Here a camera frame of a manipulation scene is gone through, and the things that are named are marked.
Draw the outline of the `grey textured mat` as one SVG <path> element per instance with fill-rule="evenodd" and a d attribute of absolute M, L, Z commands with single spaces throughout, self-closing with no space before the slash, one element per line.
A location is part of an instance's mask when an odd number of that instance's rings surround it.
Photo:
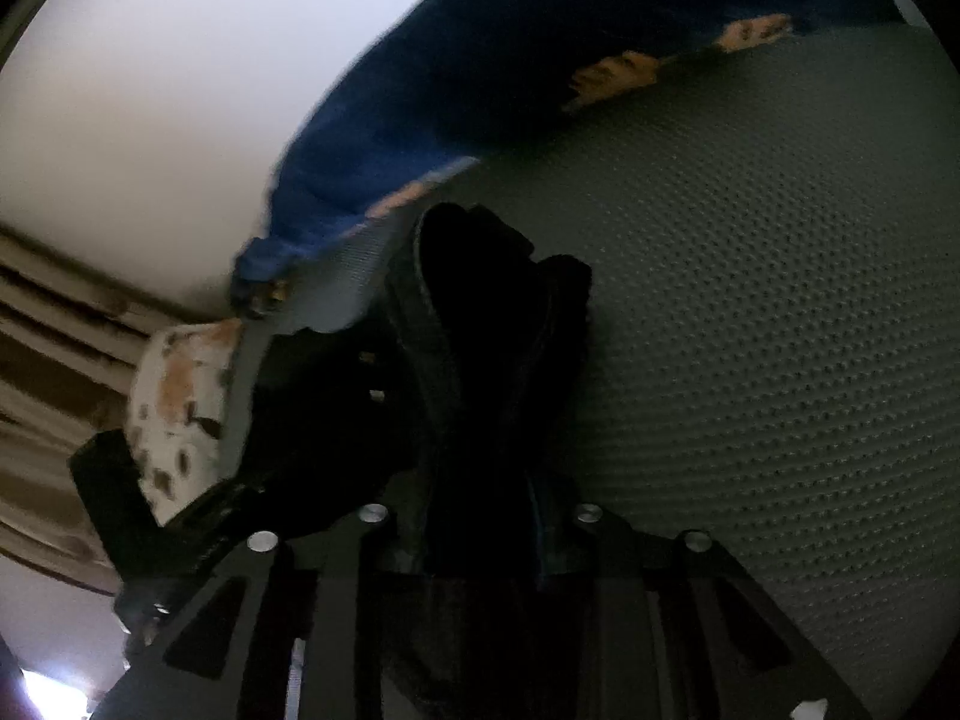
<path fill-rule="evenodd" d="M 293 273 L 252 330 L 329 333 L 428 208 L 484 206 L 592 271 L 573 507 L 548 540 L 550 670 L 571 707 L 579 505 L 726 546 L 862 700 L 958 712 L 958 75 L 912 26 L 685 62 L 490 158 Z"/>

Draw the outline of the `dark blue floral blanket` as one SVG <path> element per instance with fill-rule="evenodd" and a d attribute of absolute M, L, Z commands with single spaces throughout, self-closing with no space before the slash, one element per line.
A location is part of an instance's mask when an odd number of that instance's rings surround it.
<path fill-rule="evenodd" d="M 229 302 L 265 314 L 286 275 L 563 114 L 821 29 L 900 23 L 895 0 L 421 0 L 286 147 Z"/>

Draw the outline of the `black pants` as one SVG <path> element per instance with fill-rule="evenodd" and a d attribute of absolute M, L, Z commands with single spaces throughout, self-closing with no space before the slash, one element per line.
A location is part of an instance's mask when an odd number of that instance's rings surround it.
<path fill-rule="evenodd" d="M 530 718 L 550 670 L 539 601 L 571 511 L 592 271 L 539 257 L 484 206 L 440 203 L 336 332 L 270 343 L 238 476 L 286 525 L 387 511 L 377 653 L 428 718 Z"/>

